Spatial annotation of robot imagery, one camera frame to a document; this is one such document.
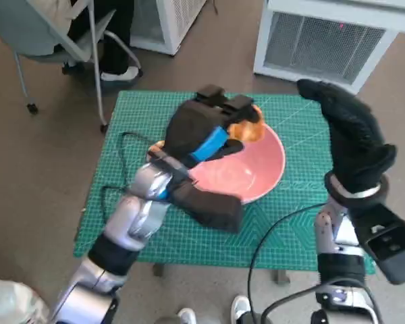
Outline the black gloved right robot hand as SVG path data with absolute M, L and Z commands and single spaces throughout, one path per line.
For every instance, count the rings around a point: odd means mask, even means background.
M 300 79 L 296 85 L 302 98 L 321 106 L 337 181 L 351 194 L 376 188 L 394 164 L 397 148 L 385 142 L 371 108 L 335 84 Z

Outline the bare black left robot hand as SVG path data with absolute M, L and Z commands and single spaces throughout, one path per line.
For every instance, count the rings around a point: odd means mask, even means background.
M 162 150 L 192 169 L 243 150 L 245 142 L 264 137 L 264 117 L 254 99 L 225 96 L 209 84 L 183 102 L 169 121 Z

